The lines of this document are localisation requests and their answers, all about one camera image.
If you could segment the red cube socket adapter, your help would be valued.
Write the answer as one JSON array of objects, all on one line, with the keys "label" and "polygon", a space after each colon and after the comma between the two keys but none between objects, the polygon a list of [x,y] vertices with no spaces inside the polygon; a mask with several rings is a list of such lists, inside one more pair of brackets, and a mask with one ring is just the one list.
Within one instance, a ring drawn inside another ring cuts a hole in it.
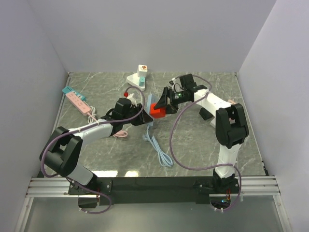
[{"label": "red cube socket adapter", "polygon": [[155,109],[156,103],[150,105],[149,114],[152,118],[163,118],[166,116],[166,107]]}]

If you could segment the light blue power strip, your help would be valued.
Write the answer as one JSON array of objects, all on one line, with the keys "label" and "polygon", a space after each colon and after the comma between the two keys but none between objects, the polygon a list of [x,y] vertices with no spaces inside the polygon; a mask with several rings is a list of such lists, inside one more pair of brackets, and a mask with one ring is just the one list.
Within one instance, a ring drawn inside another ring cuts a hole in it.
[{"label": "light blue power strip", "polygon": [[151,119],[154,119],[151,115],[150,115],[150,108],[151,108],[151,104],[155,102],[155,95],[154,94],[149,94],[148,99],[147,99],[147,104],[145,107],[145,112],[148,114],[148,116]]}]

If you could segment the black cube adapter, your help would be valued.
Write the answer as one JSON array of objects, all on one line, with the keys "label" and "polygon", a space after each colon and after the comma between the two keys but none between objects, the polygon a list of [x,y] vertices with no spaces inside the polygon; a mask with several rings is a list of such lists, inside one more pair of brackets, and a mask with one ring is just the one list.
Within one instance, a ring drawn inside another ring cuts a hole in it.
[{"label": "black cube adapter", "polygon": [[205,108],[201,108],[199,111],[199,115],[202,117],[203,120],[213,119],[214,115],[211,114],[208,110]]}]

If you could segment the pink power strip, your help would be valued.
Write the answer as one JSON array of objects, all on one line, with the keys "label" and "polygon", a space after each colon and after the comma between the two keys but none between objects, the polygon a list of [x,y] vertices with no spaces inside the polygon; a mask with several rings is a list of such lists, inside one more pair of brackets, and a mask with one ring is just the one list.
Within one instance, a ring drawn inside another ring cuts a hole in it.
[{"label": "pink power strip", "polygon": [[73,92],[65,94],[67,99],[84,115],[89,116],[91,113],[91,108],[87,106],[79,97],[77,97]]}]

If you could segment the teal power strip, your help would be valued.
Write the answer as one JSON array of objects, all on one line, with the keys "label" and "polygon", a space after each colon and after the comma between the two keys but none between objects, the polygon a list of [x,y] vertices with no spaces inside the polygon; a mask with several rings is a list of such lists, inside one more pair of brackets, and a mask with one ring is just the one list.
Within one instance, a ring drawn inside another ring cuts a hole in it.
[{"label": "teal power strip", "polygon": [[62,93],[63,94],[67,94],[67,93],[70,93],[70,92],[73,92],[77,97],[79,97],[82,101],[86,101],[86,97],[79,93],[78,91],[74,90],[73,88],[71,88],[70,86],[65,86],[63,89],[62,89]]}]

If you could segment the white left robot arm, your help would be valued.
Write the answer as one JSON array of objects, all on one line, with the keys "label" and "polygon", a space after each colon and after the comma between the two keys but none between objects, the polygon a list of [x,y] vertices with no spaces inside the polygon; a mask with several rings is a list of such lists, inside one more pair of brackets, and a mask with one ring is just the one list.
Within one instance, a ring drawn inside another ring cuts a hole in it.
[{"label": "white left robot arm", "polygon": [[44,170],[47,166],[56,174],[78,182],[85,194],[91,194],[96,190],[97,176],[79,163],[82,147],[115,135],[125,124],[139,126],[150,122],[153,119],[141,103],[134,105],[131,100],[120,98],[98,122],[75,129],[56,128],[40,154],[41,171],[47,175]]}]

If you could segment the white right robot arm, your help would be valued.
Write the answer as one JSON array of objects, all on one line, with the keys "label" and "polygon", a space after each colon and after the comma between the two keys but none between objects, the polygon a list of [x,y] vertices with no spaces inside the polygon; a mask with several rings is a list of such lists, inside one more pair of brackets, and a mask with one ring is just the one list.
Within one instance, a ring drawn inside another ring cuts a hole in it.
[{"label": "white right robot arm", "polygon": [[212,188],[218,193],[229,187],[227,178],[236,172],[236,161],[241,145],[249,135],[244,108],[240,103],[232,104],[222,100],[211,92],[212,86],[198,85],[195,74],[180,75],[173,78],[169,84],[180,81],[181,89],[176,91],[172,86],[165,87],[157,103],[150,105],[149,114],[153,118],[163,118],[166,115],[177,114],[180,120],[186,110],[199,105],[200,115],[207,120],[215,121],[215,135],[220,144],[217,165],[214,165]]}]

